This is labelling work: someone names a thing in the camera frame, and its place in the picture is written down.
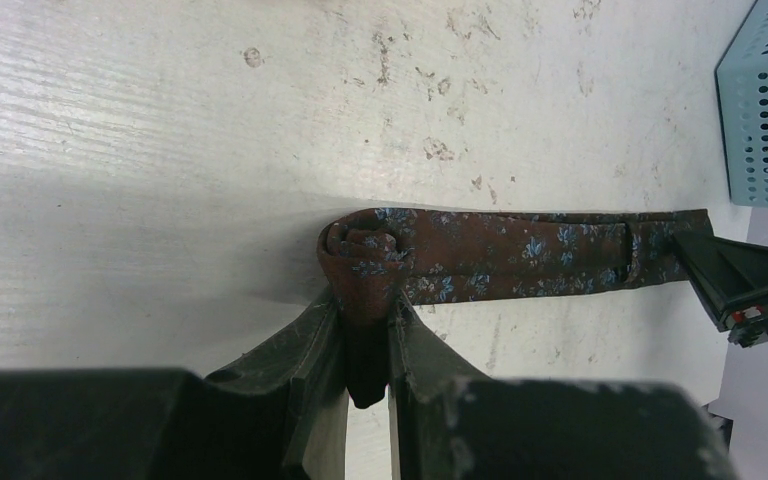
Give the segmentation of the blue plastic basket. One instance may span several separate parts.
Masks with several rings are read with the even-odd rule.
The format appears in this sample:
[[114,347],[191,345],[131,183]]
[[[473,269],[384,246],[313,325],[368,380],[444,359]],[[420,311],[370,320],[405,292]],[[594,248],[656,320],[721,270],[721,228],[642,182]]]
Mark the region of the blue plastic basket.
[[715,70],[729,195],[768,208],[768,1],[757,1]]

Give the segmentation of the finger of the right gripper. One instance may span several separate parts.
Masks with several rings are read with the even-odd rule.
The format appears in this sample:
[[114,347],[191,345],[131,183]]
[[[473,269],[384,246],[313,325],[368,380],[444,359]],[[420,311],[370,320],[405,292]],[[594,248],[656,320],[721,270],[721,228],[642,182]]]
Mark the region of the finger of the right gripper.
[[675,253],[720,332],[768,330],[768,247],[683,232]]

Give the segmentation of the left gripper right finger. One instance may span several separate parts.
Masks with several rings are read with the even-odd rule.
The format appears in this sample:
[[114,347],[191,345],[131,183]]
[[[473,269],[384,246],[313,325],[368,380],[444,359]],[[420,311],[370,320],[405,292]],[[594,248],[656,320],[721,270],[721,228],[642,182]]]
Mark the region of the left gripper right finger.
[[494,379],[405,297],[388,318],[397,479],[732,479],[710,416],[665,383]]

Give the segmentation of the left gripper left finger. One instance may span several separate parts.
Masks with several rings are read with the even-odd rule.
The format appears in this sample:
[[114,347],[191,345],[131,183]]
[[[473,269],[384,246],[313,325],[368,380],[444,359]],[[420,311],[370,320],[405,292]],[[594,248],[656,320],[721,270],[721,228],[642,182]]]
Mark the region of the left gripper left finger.
[[237,360],[0,370],[0,479],[341,479],[348,395],[330,291]]

